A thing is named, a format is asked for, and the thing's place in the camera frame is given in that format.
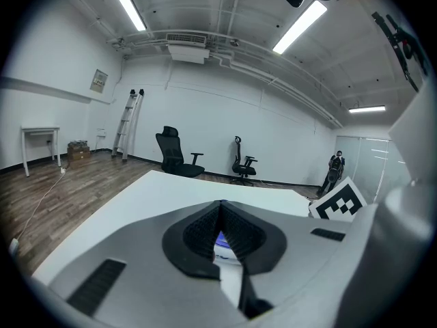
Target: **baseboard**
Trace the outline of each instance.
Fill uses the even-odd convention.
[[[112,152],[112,149],[110,148],[99,148],[96,151],[92,151],[91,153],[95,153],[95,152]],[[117,155],[123,155],[122,152],[117,152]],[[67,156],[66,153],[61,154],[61,158]],[[157,165],[161,165],[162,162],[160,161],[153,161],[151,159],[147,159],[147,158],[141,158],[140,156],[134,156],[131,154],[128,154],[128,158],[132,158],[132,159],[136,159],[138,161],[145,161],[146,163],[151,163],[151,164],[157,164]],[[51,161],[52,157],[51,156],[47,156],[44,158],[39,158],[39,159],[35,159],[33,161],[28,161],[27,165],[34,165],[34,164],[38,164],[38,163],[43,163],[46,161]],[[19,163],[19,164],[15,164],[13,166],[10,167],[5,167],[4,169],[0,169],[0,174],[6,174],[7,172],[11,172],[17,169],[23,168],[23,163]],[[238,176],[235,175],[225,175],[225,174],[218,174],[216,172],[203,172],[206,175],[210,175],[210,176],[217,176],[217,177],[221,177],[221,178],[228,178],[228,179],[233,179],[233,178],[237,178]],[[320,188],[320,186],[315,186],[314,184],[298,184],[298,183],[288,183],[288,182],[278,182],[278,181],[266,181],[266,180],[258,180],[255,178],[247,178],[248,181],[251,182],[260,182],[260,183],[265,183],[265,184],[270,184],[270,185],[280,185],[280,186],[295,186],[295,187],[316,187],[316,188]]]

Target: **electrical panel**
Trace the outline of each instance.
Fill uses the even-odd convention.
[[[95,92],[103,93],[104,84],[107,82],[107,78],[107,74],[97,69],[93,81],[91,82],[90,89]]]

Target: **chair headrest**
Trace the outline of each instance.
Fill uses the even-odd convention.
[[[171,126],[164,126],[163,136],[166,137],[178,137],[178,130],[172,128]]]

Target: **mesh office chair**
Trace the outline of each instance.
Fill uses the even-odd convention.
[[[241,184],[243,186],[246,186],[246,184],[253,186],[253,183],[248,181],[247,179],[244,179],[244,176],[248,176],[248,175],[256,175],[257,172],[255,171],[255,169],[253,169],[253,167],[251,167],[251,164],[253,161],[256,161],[254,159],[253,156],[246,156],[246,163],[244,163],[244,165],[241,165],[241,147],[240,147],[240,143],[241,143],[241,138],[239,138],[239,136],[235,136],[235,143],[237,144],[237,155],[235,156],[235,161],[234,164],[232,165],[232,171],[240,174],[239,178],[234,178],[233,180],[231,180],[230,183],[235,183],[235,182],[241,182]]]
[[[180,138],[175,128],[164,126],[163,133],[156,134],[155,136],[163,153],[163,164],[161,167],[164,172],[194,178],[205,171],[204,167],[196,165],[197,157],[203,156],[203,153],[191,153],[194,155],[193,164],[184,164],[184,156],[180,149]]]

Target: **ceiling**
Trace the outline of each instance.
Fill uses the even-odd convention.
[[[371,17],[375,11],[390,13],[401,23],[400,13],[383,0],[323,1],[328,11],[282,56],[273,47],[313,0],[300,8],[286,0],[133,1],[147,32],[137,32],[118,0],[72,0],[90,22],[98,18],[95,26],[108,41],[123,38],[126,46],[119,51],[130,57],[166,53],[159,44],[168,29],[209,33],[208,48],[233,51],[237,61],[286,79],[343,125],[392,124],[415,95]],[[240,46],[230,45],[226,36],[238,39]],[[408,66],[420,85],[416,63],[408,61]],[[358,105],[386,105],[387,110],[349,114]]]

